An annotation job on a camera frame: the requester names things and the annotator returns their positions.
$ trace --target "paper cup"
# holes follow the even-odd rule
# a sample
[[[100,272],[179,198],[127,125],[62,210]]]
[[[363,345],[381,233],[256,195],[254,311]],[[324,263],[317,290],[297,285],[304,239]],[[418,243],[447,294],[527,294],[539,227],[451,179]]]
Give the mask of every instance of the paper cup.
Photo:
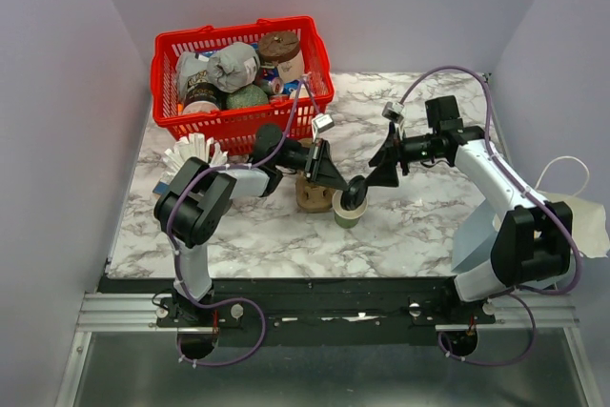
[[[341,196],[343,191],[337,191],[333,195],[333,212],[335,213],[335,223],[343,229],[351,229],[360,220],[360,217],[366,212],[369,205],[368,198],[364,198],[364,202],[355,210],[345,210],[341,207]]]

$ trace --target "red basket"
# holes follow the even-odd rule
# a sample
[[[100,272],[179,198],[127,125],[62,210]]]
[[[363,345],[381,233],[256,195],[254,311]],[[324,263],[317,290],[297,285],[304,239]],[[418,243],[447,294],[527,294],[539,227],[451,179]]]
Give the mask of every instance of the red basket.
[[[166,128],[174,138],[190,132],[211,136],[229,155],[252,152],[258,128],[275,123],[285,128],[292,100],[223,112],[194,113],[178,116],[175,64],[183,51],[219,50],[233,42],[255,43],[268,32],[293,31],[299,39],[305,71],[310,73],[310,87],[321,112],[333,100],[335,90],[331,82],[330,64],[324,43],[317,35],[315,23],[309,16],[281,19],[259,19],[255,24],[234,28],[215,29],[206,26],[190,31],[165,32],[156,37],[151,65],[152,117],[157,125]],[[309,97],[301,97],[290,130],[290,137],[304,138],[312,134],[314,107]]]

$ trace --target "white marble surface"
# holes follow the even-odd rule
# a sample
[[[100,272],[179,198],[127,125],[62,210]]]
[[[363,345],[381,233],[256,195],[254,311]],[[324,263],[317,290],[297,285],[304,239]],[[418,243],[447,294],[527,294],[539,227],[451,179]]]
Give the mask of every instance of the white marble surface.
[[[386,135],[385,102],[398,100],[415,73],[334,74],[335,127],[326,132],[333,160],[349,180],[370,171],[367,162]],[[407,102],[409,134],[428,132],[424,102],[453,94],[465,125],[482,126],[485,104],[478,83],[442,74],[420,85]],[[173,144],[150,119],[119,228],[111,277],[172,277],[167,237],[153,218],[152,190],[165,170],[161,154]],[[267,198],[243,198],[221,220],[210,240],[213,277],[429,276],[448,275],[452,235],[482,201],[457,169],[415,165],[400,188],[372,188],[369,209],[352,230],[332,212],[305,214],[296,206],[295,178],[285,176]]]

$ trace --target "brown cardboard object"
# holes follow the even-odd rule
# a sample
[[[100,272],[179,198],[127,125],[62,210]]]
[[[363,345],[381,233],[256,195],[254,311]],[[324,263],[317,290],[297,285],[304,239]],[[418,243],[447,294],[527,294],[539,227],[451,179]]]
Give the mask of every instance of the brown cardboard object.
[[[311,138],[299,140],[304,147],[312,145]],[[308,214],[328,212],[333,208],[333,194],[335,190],[325,186],[317,186],[307,181],[305,174],[299,172],[296,177],[296,205]]]

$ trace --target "orange object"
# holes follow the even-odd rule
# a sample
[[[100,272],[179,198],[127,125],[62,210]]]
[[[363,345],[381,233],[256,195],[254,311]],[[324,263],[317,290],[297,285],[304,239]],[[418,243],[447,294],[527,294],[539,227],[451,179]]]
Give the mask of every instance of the orange object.
[[[305,72],[310,73],[309,82],[315,102],[320,111],[325,112],[335,95],[328,53],[317,35],[314,20],[309,16],[298,16],[259,19],[255,24],[233,28],[206,26],[158,35],[151,65],[152,117],[156,124],[170,131],[175,139],[189,132],[204,133],[206,137],[217,140],[229,155],[251,153],[256,131],[264,124],[275,123],[284,130],[292,100],[272,101],[268,105],[239,110],[179,115],[175,87],[175,64],[183,51],[220,50],[236,41],[252,44],[264,34],[275,31],[293,31],[299,37]],[[312,101],[309,97],[300,97],[290,137],[311,137],[314,116]]]

